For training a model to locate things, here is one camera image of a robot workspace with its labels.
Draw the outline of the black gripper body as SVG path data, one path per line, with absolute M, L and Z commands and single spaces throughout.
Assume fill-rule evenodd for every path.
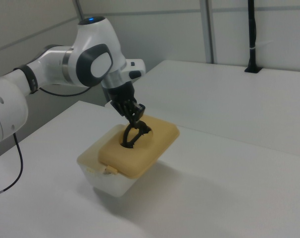
M 134 87 L 132 82 L 126 82 L 119 87 L 115 88 L 104 88 L 103 91 L 106 95 L 106 98 L 110 101 L 124 102 L 131 100 L 136 102 L 137 100 L 134 97 Z

